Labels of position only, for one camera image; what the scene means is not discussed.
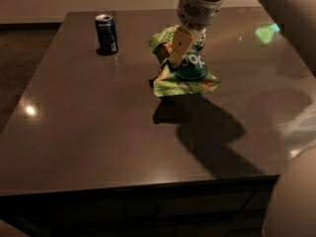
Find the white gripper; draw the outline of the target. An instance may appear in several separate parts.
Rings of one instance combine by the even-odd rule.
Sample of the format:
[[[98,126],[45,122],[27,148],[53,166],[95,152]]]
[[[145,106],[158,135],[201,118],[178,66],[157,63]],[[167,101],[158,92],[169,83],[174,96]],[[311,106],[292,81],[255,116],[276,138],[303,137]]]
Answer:
[[[223,0],[179,0],[178,17],[183,24],[189,24],[195,29],[202,29],[211,24],[212,19],[219,12]],[[172,50],[169,60],[173,67],[178,67],[188,50],[194,46],[201,31],[196,33],[195,41],[192,31],[186,25],[180,25],[174,31]]]

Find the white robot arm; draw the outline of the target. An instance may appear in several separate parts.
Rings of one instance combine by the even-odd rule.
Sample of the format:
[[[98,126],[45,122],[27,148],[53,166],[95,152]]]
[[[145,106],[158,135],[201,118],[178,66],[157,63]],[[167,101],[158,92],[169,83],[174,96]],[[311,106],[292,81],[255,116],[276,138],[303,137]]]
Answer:
[[[179,208],[202,206],[192,237],[316,237],[315,0],[259,0],[290,43],[274,64],[254,51],[217,55],[225,109],[198,97],[177,136],[210,173]]]

